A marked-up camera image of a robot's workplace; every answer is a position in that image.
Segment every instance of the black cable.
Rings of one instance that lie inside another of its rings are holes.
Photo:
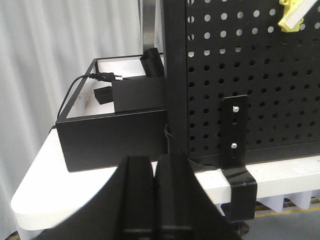
[[[78,76],[75,80],[73,80],[73,82],[71,83],[68,91],[66,92],[66,94],[65,94],[65,96],[64,96],[64,99],[63,99],[63,101],[62,101],[62,103],[61,103],[61,106],[60,106],[60,108],[59,108],[58,114],[57,114],[57,116],[56,116],[56,119],[59,118],[59,116],[60,116],[60,114],[61,114],[61,111],[62,111],[62,108],[64,107],[65,102],[66,102],[66,100],[67,100],[67,98],[68,98],[68,95],[69,95],[72,87],[75,85],[75,83],[76,83],[79,79],[88,78],[88,77],[90,77],[90,75],[82,75],[82,76]]]
[[[68,95],[69,95],[72,87],[75,85],[75,83],[79,79],[91,78],[91,79],[97,79],[98,81],[111,83],[111,82],[114,82],[114,81],[119,81],[118,79],[116,79],[116,77],[121,78],[122,76],[121,75],[115,75],[113,72],[96,72],[96,73],[90,73],[90,74],[85,74],[85,75],[82,75],[82,76],[78,76],[75,80],[73,80],[73,82],[71,83],[68,91],[66,92],[66,94],[64,96],[64,99],[63,99],[63,101],[61,103],[61,106],[59,108],[58,114],[56,116],[56,119],[59,118],[59,116],[61,114],[61,111],[62,111],[62,108],[64,107],[64,105],[66,103],[66,100],[68,98]]]

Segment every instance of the black metal bracket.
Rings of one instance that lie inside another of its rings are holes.
[[[255,218],[258,185],[246,168],[248,96],[222,100],[221,169],[231,186],[222,210],[231,223]]]

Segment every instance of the white curtain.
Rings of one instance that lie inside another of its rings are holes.
[[[137,0],[0,0],[0,240],[39,233],[15,224],[10,200],[71,81],[93,58],[141,53]]]

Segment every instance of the white surface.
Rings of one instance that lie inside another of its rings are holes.
[[[257,198],[276,211],[282,210],[284,195],[320,189],[320,156],[247,168],[257,181]],[[53,129],[12,198],[18,224],[27,230],[54,227],[85,205],[115,169],[69,173],[57,131]],[[196,177],[216,205],[230,201],[230,186],[219,169],[197,173]]]

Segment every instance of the pegboard hole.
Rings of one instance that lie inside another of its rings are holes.
[[[210,14],[204,15],[204,21],[210,22],[210,20],[211,20],[211,15]]]
[[[220,17],[221,17],[221,20],[226,20],[228,18],[228,14],[224,12],[221,14]]]
[[[258,28],[257,27],[252,28],[251,32],[253,35],[256,35],[258,33]]]
[[[254,16],[255,18],[259,17],[259,15],[260,15],[260,11],[259,11],[259,10],[255,10],[255,11],[253,12],[253,16]]]
[[[236,16],[238,19],[242,19],[244,17],[244,13],[242,11],[239,11]]]
[[[300,24],[299,30],[303,31],[306,29],[306,25],[304,23]]]
[[[195,52],[194,51],[189,51],[188,52],[188,57],[189,58],[193,58],[195,56]]]
[[[203,54],[204,54],[205,56],[209,56],[209,55],[210,55],[210,50],[209,50],[209,49],[204,50]]]
[[[297,47],[301,47],[303,43],[304,42],[302,40],[299,40],[296,45],[297,45]]]
[[[204,39],[210,39],[210,32],[206,32],[205,34],[204,34]]]
[[[236,34],[238,37],[241,36],[242,33],[243,33],[242,29],[238,29],[238,30],[235,32],[235,34]]]
[[[268,27],[268,33],[273,33],[275,28],[273,26]]]
[[[226,53],[226,49],[224,47],[220,48],[219,49],[219,53],[222,55],[222,54],[225,54]]]
[[[188,23],[192,24],[195,21],[194,16],[188,16]]]
[[[193,34],[189,34],[188,35],[188,40],[189,41],[193,41],[195,39],[195,35],[193,35]]]
[[[270,11],[269,11],[269,15],[270,16],[274,16],[276,14],[276,10],[274,8],[272,8]]]
[[[221,38],[225,38],[227,36],[227,32],[226,31],[221,31],[220,32],[220,37]]]

